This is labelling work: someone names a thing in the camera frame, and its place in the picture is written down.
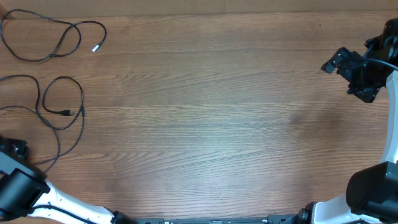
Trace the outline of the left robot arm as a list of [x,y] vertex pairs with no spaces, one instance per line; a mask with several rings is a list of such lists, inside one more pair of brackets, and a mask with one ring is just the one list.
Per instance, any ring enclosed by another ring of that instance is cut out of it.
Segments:
[[128,223],[119,211],[91,205],[47,181],[47,174],[24,159],[25,141],[1,138],[1,221],[20,217],[48,218],[60,223]]

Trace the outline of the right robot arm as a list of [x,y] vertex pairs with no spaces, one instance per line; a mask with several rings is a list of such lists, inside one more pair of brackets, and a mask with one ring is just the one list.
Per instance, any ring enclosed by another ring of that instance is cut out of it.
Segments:
[[342,47],[321,70],[337,72],[348,81],[349,95],[372,103],[381,88],[388,90],[389,114],[385,146],[375,166],[356,172],[346,192],[301,209],[296,223],[397,222],[397,19],[385,23],[383,33],[365,41],[360,55]]

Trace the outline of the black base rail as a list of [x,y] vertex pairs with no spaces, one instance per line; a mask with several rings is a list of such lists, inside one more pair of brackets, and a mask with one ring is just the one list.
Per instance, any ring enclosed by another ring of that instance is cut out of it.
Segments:
[[166,220],[163,218],[137,218],[136,224],[310,224],[303,215],[268,215],[262,218],[191,218]]

